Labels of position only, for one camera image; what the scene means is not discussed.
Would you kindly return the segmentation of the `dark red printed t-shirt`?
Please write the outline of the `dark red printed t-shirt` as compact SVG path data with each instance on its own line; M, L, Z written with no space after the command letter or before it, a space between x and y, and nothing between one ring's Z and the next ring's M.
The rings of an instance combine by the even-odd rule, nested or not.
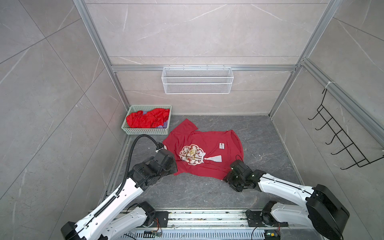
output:
M176 175L188 173L223 180L231 164L244 159L243 145L233 130L201 132L188 119L171 131L163 145L175 156Z

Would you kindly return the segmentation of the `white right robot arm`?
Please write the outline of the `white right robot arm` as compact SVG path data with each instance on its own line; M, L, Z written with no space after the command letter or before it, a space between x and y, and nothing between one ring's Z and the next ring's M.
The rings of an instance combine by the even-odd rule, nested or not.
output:
M350 213L326 186L294 184L264 171L252 171L241 162L236 162L231 167L224 181L236 192L255 189L291 202L286 205L269 201L260 212L247 210L246 215L252 227L296 224L315 229L328 240L344 238L343 231Z

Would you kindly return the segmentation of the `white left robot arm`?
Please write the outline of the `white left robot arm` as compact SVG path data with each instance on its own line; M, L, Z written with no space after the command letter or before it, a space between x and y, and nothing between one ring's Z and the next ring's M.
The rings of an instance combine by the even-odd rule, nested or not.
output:
M149 186L164 176L178 171L174 159L162 161L149 159L145 163L135 165L126 178L106 200L83 219L67 222L61 233L65 240L112 240L136 227L149 227L156 223L155 209L143 202L123 217L120 212Z

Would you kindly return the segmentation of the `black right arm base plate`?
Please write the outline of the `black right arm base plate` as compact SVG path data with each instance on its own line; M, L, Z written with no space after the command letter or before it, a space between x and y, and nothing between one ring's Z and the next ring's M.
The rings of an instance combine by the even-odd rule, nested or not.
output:
M287 222L278 222L271 213L267 211L252 211L245 212L249 227L288 227Z

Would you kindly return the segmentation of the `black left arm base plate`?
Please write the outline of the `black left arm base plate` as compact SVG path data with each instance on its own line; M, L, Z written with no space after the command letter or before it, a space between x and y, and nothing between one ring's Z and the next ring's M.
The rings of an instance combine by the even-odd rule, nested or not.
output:
M155 218L150 227L157 228L157 225L159 224L161 228L166 228L168 226L169 214L170 213L167 211L156 212Z

